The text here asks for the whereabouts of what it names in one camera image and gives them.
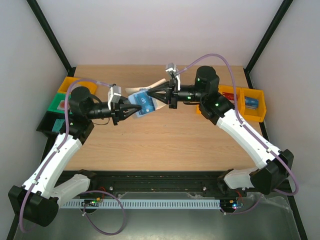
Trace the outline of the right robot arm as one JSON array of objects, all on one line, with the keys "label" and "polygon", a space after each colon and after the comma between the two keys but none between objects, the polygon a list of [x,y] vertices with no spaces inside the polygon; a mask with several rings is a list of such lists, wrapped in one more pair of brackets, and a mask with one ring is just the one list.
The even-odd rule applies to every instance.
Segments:
[{"label": "right robot arm", "polygon": [[280,150],[261,136],[236,110],[235,104],[219,93],[220,78],[211,66],[197,69],[193,85],[182,85],[176,69],[167,70],[171,79],[152,87],[147,94],[169,108],[178,102],[198,104],[201,114],[229,134],[251,157],[255,166],[229,169],[218,178],[218,191],[229,196],[235,189],[254,188],[268,195],[289,176],[294,155]]}]

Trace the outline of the blue credit card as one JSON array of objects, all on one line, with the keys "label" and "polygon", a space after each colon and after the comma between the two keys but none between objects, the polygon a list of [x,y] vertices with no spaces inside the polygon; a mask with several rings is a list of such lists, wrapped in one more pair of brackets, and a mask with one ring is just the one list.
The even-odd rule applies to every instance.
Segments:
[{"label": "blue credit card", "polygon": [[139,117],[152,113],[156,110],[153,99],[146,92],[134,94],[133,97],[136,104],[141,106],[141,110],[138,112]]}]

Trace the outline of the white card holder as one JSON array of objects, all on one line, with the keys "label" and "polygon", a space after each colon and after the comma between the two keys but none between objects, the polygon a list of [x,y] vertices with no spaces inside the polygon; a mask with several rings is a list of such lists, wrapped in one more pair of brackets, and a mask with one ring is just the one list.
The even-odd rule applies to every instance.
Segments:
[{"label": "white card holder", "polygon": [[144,87],[130,87],[126,88],[125,91],[128,94],[128,100],[133,105],[140,105],[141,110],[137,111],[133,114],[134,118],[145,117],[146,115],[155,112],[166,106],[165,103],[157,100],[147,94],[149,89],[154,87],[158,87],[159,85],[166,82],[166,79],[163,78],[161,80],[156,81],[155,83],[144,86]]}]

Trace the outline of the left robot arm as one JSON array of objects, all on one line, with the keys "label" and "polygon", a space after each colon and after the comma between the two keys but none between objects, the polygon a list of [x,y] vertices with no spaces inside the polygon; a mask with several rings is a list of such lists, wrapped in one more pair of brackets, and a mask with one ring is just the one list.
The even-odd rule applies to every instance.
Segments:
[{"label": "left robot arm", "polygon": [[8,197],[19,216],[21,228],[24,227],[23,220],[48,226],[64,204],[90,188],[95,175],[86,170],[81,170],[60,185],[56,183],[67,163],[91,134],[93,120],[112,119],[113,124],[117,125],[142,108],[123,97],[117,85],[110,87],[107,102],[102,102],[84,86],[69,90],[66,98],[64,125],[51,150],[21,187],[13,186],[9,190]]}]

